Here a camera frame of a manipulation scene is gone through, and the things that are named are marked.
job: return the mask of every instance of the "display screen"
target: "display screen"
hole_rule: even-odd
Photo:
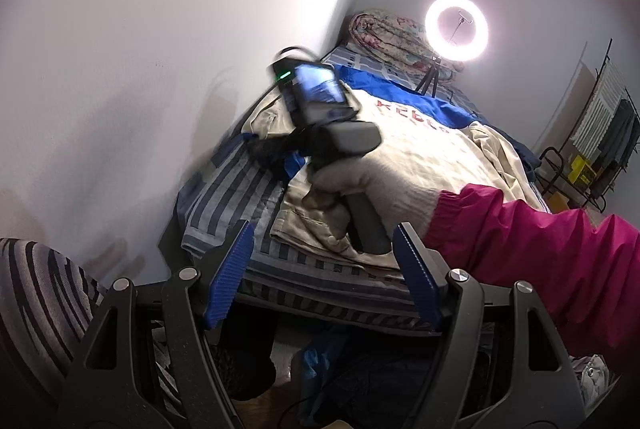
[[[308,102],[330,104],[345,102],[344,93],[340,83],[335,80],[333,70],[311,64],[300,64],[296,66],[296,81]]]

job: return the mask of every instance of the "blue rubber pad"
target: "blue rubber pad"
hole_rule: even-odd
[[[254,252],[255,227],[247,222],[229,249],[215,279],[209,286],[209,303],[203,318],[207,329],[212,330],[226,317],[238,290],[244,269]]]
[[[440,296],[438,287],[420,257],[417,249],[400,226],[394,231],[394,256],[404,282],[409,288],[411,298],[421,319],[429,321],[433,330],[439,330],[442,323]]]

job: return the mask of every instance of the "metal screw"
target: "metal screw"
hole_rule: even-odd
[[[533,285],[526,281],[518,281],[516,283],[516,288],[524,294],[530,294],[533,291]]]
[[[453,281],[458,281],[459,283],[463,283],[467,279],[469,279],[469,274],[460,268],[454,268],[451,272],[449,272],[449,275],[451,276]]]
[[[113,289],[117,290],[118,292],[122,292],[127,288],[129,288],[129,279],[127,279],[126,277],[121,277],[120,279],[116,279],[113,282]]]
[[[180,270],[180,273],[178,274],[178,276],[180,276],[180,279],[182,279],[183,281],[191,281],[191,279],[196,277],[196,275],[198,275],[198,271],[195,268],[193,268],[193,266],[188,266],[187,268],[183,268],[182,270]]]

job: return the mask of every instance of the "striped bedding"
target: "striped bedding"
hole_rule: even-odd
[[[326,60],[348,63],[405,86],[417,84],[405,73],[344,47]],[[452,86],[438,90],[439,98],[478,113],[460,90]],[[237,300],[387,333],[430,334],[429,324],[418,318],[404,282],[396,275],[372,275],[362,267],[309,255],[272,239],[269,232],[283,194],[282,184],[249,157],[242,135],[233,136],[178,194],[182,247],[199,258],[220,245],[238,219],[247,219],[256,226],[255,249]]]

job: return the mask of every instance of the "pink sleeve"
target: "pink sleeve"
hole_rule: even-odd
[[[443,191],[423,241],[479,282],[529,281],[569,354],[603,354],[612,369],[640,342],[640,233],[609,216],[594,229],[583,210],[547,214],[493,187]]]

